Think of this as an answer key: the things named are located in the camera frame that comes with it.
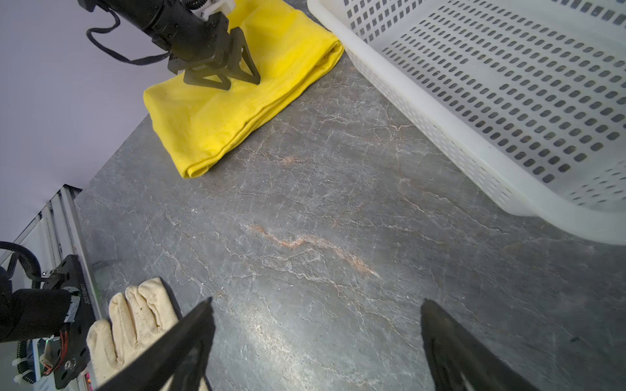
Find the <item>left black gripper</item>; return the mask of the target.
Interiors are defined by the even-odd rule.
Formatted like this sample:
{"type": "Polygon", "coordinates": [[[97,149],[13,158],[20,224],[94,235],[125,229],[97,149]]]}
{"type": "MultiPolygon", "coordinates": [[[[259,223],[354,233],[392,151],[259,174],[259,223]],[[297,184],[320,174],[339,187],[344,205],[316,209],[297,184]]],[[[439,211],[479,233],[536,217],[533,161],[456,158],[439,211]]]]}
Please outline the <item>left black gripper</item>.
{"type": "Polygon", "coordinates": [[[230,90],[229,78],[253,85],[261,81],[243,30],[232,29],[229,38],[228,18],[224,14],[213,15],[208,21],[196,16],[190,7],[201,5],[201,1],[80,0],[78,4],[89,12],[99,7],[114,17],[112,27],[88,29],[86,36],[104,53],[124,64],[145,66],[169,60],[171,72],[186,70],[186,84],[221,91],[230,90]],[[164,53],[130,60],[96,40],[96,34],[114,31],[121,19],[148,35],[164,53]],[[219,69],[224,66],[227,76],[219,69]]]}

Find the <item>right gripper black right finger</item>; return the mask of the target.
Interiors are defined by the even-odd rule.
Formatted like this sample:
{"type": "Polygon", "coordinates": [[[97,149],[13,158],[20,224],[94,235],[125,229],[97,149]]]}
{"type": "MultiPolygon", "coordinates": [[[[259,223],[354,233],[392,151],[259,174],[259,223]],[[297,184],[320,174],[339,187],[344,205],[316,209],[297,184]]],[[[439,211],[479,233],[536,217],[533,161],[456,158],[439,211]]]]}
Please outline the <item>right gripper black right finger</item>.
{"type": "Polygon", "coordinates": [[[439,304],[421,306],[422,341],[436,390],[536,390],[439,304]]]}

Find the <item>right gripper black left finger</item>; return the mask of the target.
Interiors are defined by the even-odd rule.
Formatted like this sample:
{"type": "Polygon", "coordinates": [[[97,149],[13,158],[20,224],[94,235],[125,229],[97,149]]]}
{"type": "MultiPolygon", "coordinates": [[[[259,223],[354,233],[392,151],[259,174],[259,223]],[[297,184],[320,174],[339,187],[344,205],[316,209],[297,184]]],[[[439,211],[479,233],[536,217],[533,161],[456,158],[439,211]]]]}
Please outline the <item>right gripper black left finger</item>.
{"type": "Polygon", "coordinates": [[[199,390],[215,335],[212,299],[200,302],[164,337],[100,390],[199,390]]]}

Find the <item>yellow trousers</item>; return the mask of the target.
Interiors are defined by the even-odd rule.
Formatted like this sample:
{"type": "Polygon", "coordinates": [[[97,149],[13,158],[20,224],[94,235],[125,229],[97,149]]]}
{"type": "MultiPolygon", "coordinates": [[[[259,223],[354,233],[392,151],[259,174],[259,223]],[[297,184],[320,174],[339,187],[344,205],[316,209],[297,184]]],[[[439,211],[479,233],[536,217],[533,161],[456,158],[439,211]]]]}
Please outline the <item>yellow trousers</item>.
{"type": "Polygon", "coordinates": [[[258,85],[235,80],[221,91],[177,76],[143,93],[153,130],[184,179],[205,174],[330,72],[344,52],[331,32],[283,1],[239,1],[228,18],[243,30],[258,85]]]}

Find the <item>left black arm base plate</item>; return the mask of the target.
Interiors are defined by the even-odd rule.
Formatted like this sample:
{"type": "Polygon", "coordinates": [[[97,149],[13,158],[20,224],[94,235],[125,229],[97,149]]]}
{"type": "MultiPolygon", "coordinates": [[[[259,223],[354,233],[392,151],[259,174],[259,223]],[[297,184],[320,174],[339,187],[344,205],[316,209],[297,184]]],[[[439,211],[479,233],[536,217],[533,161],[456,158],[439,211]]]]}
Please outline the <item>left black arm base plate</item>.
{"type": "Polygon", "coordinates": [[[87,387],[91,378],[85,375],[85,371],[91,357],[86,336],[96,321],[96,313],[80,257],[68,255],[42,288],[63,299],[60,328],[55,332],[58,339],[49,344],[52,362],[48,366],[53,369],[54,385],[63,390],[77,381],[80,386],[87,387]]]}

